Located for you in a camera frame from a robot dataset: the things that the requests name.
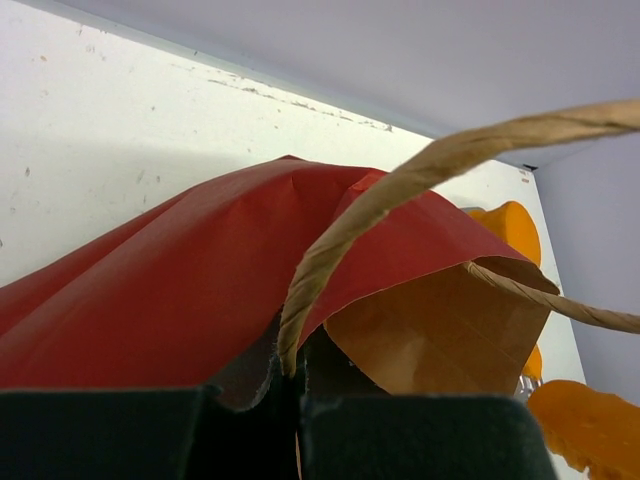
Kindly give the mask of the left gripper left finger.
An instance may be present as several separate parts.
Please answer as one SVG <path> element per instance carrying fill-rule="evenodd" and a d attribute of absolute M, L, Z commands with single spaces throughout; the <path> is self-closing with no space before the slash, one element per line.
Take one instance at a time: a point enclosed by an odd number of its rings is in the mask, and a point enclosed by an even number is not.
<path fill-rule="evenodd" d="M 280 314 L 246 350 L 204 385 L 203 409 L 213 412 L 279 412 L 282 375 L 277 354 Z"/>

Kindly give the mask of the twisted yellow fake bread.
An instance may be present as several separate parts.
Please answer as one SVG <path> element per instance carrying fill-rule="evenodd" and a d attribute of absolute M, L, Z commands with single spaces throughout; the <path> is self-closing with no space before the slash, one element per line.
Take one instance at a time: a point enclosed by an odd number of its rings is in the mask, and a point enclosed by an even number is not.
<path fill-rule="evenodd" d="M 639 477 L 639 407 L 569 380 L 538 387 L 527 406 L 546 443 L 590 479 Z"/>

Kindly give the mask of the long orange fake baguette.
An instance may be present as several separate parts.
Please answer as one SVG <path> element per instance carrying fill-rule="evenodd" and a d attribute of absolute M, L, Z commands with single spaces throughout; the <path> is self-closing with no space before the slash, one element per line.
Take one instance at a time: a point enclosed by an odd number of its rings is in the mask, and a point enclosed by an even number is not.
<path fill-rule="evenodd" d="M 535 345 L 523 367 L 522 375 L 533 381 L 541 381 L 542 367 L 543 361 L 541 351 L 538 345 Z"/>

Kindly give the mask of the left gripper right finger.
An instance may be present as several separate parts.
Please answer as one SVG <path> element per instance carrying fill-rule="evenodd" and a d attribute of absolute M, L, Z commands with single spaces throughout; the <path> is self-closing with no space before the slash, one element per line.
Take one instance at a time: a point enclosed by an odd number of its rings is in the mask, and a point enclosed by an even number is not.
<path fill-rule="evenodd" d="M 306 391 L 314 396 L 387 396 L 331 340 L 325 329 L 316 329 L 302 347 L 306 367 Z"/>

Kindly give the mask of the round orange fake bun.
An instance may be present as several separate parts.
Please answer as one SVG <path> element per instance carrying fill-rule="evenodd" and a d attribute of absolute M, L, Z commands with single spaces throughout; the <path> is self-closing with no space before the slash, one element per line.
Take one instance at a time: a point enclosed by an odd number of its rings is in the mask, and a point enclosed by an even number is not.
<path fill-rule="evenodd" d="M 541 266 L 538 230 L 522 204 L 507 201 L 492 210 L 469 208 L 466 213 L 537 267 Z"/>

